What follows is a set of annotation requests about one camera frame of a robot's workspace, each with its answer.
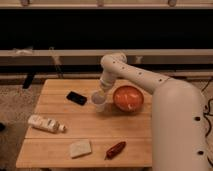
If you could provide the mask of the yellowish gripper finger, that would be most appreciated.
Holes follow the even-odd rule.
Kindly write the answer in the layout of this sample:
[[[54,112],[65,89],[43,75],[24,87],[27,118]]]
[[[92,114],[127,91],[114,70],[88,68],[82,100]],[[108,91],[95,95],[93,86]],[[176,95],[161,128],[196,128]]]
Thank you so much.
[[[92,100],[94,102],[104,102],[106,100],[106,93],[102,90],[98,90],[92,94]]]

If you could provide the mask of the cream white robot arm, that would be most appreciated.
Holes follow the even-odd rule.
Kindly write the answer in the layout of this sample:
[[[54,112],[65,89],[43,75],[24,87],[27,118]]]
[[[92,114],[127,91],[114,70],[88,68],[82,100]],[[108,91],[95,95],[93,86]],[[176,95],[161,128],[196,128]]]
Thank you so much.
[[[100,89],[109,91],[119,77],[152,95],[153,171],[209,171],[205,139],[206,99],[189,82],[131,66],[123,53],[101,58]]]

